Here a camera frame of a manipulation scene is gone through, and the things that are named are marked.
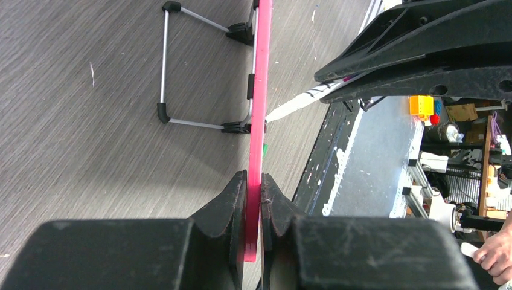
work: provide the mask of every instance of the cable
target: cable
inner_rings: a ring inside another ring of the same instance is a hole
[[[493,140],[493,143],[499,144],[498,135],[501,135],[501,130],[499,129],[496,119],[498,119],[498,113],[495,111],[493,113],[493,118],[491,119],[491,139]]]
[[[430,183],[430,181],[429,181],[429,175],[430,175],[432,172],[435,172],[435,171],[434,171],[434,170],[431,168],[431,166],[430,166],[430,165],[428,165],[428,164],[422,164],[422,165],[421,165],[421,168],[424,168],[424,167],[427,167],[427,168],[429,169],[428,173],[427,173],[427,174],[425,174],[425,177],[427,178],[427,182],[428,182],[428,183]],[[438,188],[437,188],[437,187],[435,187],[435,186],[432,186],[432,188],[433,188],[433,189],[437,189],[437,192],[438,192],[438,194],[436,194],[436,195],[434,195],[434,196],[439,196],[439,195],[441,195],[441,190],[440,190],[440,189],[438,189]]]
[[[443,199],[446,199],[450,196],[450,187],[444,175],[430,171],[430,173],[427,175],[427,180],[429,181],[430,186],[435,187],[441,193]]]
[[[368,102],[364,102],[363,100],[361,100],[359,102],[359,106],[361,107],[361,109],[363,109],[363,111],[365,112],[368,112],[368,110],[370,108],[372,108],[373,106],[375,106],[376,104],[380,103],[382,100],[384,100],[387,96],[384,96],[384,97],[380,97],[378,100],[376,101],[373,101],[373,100],[370,100]]]

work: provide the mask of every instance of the red object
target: red object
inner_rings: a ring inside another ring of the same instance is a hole
[[[263,138],[265,133],[265,110],[267,106],[272,0],[260,0],[258,9],[254,103],[252,108],[251,144],[249,147],[249,167],[247,174],[245,250],[243,256],[245,262],[256,262],[256,250],[258,244],[261,168],[263,162]]]
[[[432,116],[430,116],[430,123],[432,125],[438,125],[439,124],[439,115],[433,114]]]

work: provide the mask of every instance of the gray wood-grain floor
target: gray wood-grain floor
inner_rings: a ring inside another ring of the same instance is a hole
[[[314,84],[359,31],[369,1],[275,1],[269,110]],[[249,14],[249,0],[205,2],[184,7],[225,26]],[[248,136],[156,118],[162,3],[0,0],[0,281],[44,221],[186,217],[245,168]],[[169,114],[240,120],[250,65],[249,47],[173,14]],[[269,125],[264,171],[288,197],[326,108]],[[259,271],[246,266],[245,289]]]

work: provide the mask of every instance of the white paint mark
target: white paint mark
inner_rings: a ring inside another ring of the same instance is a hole
[[[343,150],[334,147],[336,151],[336,158],[338,159],[338,172],[334,174],[334,186],[331,189],[331,193],[329,195],[329,200],[324,207],[322,208],[322,214],[324,216],[329,216],[331,211],[333,210],[334,199],[338,195],[338,188],[343,180],[343,174],[345,173],[345,168],[347,167],[348,157],[350,156],[350,152],[352,151],[352,147],[354,146],[354,141],[356,140],[357,130],[359,129],[359,125],[361,123],[361,118],[363,117],[363,110],[359,110],[356,116],[356,120],[354,121],[354,126],[352,127],[352,133],[348,137],[347,149],[343,152]]]
[[[420,145],[421,139],[423,137],[423,123],[420,120],[415,121],[414,126],[415,132],[414,137],[411,141],[411,145],[409,148],[409,158],[408,159],[417,159],[420,155]],[[400,177],[398,178],[398,188],[397,193],[395,195],[395,201],[393,203],[393,209],[389,213],[390,218],[403,218],[406,214],[407,202],[405,198],[402,196],[402,188],[410,187],[413,183],[412,175],[408,169],[406,164],[402,165],[402,170],[400,172]]]
[[[92,62],[89,62],[89,67],[91,67],[92,87],[94,88],[96,81],[94,80],[94,69],[92,68]]]

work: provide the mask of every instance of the purple cable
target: purple cable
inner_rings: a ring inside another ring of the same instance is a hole
[[[498,123],[496,122],[496,119],[498,117],[498,113],[493,113],[493,118],[491,120],[491,139],[495,144],[498,143],[498,135],[501,135],[501,130],[499,129]]]

